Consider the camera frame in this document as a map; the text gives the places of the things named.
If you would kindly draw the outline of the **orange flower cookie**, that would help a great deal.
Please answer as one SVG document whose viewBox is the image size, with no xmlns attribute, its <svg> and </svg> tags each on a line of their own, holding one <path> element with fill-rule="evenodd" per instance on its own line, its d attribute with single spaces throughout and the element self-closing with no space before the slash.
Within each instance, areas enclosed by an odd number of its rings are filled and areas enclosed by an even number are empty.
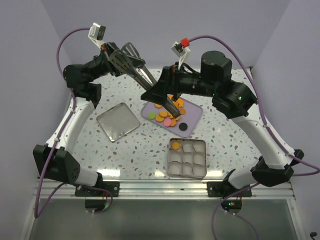
<svg viewBox="0 0 320 240">
<path fill-rule="evenodd" d="M 172 144 L 171 144 L 171 148 L 175 151 L 178 151 L 180 150 L 181 148 L 181 144 L 178 142 L 178 141 L 174 141 Z"/>
</svg>

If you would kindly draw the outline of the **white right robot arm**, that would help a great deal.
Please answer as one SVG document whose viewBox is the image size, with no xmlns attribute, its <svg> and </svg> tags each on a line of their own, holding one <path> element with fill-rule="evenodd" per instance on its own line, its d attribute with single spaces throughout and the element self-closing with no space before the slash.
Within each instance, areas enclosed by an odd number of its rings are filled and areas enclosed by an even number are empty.
<svg viewBox="0 0 320 240">
<path fill-rule="evenodd" d="M 178 112 L 169 106 L 169 95 L 177 100 L 182 94 L 211 97 L 212 105 L 238 125 L 261 153 L 258 162 L 248 168 L 233 169 L 216 190 L 235 196 L 251 184 L 273 187 L 288 182 L 294 175 L 300 149 L 285 146 L 282 138 L 270 136 L 272 126 L 262 117 L 259 101 L 251 89 L 232 80 L 232 61 L 220 51 L 207 51 L 201 56 L 200 71 L 186 72 L 178 66 L 165 66 L 157 83 L 141 95 L 141 99 L 166 107 L 173 115 Z"/>
</svg>

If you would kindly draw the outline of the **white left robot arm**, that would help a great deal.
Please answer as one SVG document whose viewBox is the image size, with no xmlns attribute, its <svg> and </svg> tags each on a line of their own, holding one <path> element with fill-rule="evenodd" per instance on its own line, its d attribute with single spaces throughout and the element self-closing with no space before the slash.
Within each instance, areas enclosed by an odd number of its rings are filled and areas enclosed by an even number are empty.
<svg viewBox="0 0 320 240">
<path fill-rule="evenodd" d="M 50 179 L 73 186 L 86 186 L 92 196 L 103 193 L 102 174 L 86 170 L 73 157 L 78 136 L 102 96 L 102 85 L 94 80 L 111 74 L 121 76 L 122 72 L 111 62 L 113 53 L 121 52 L 114 42 L 99 46 L 100 54 L 85 64 L 67 65 L 62 76 L 71 91 L 67 112 L 53 135 L 44 145 L 33 149 L 34 160 L 40 179 Z"/>
</svg>

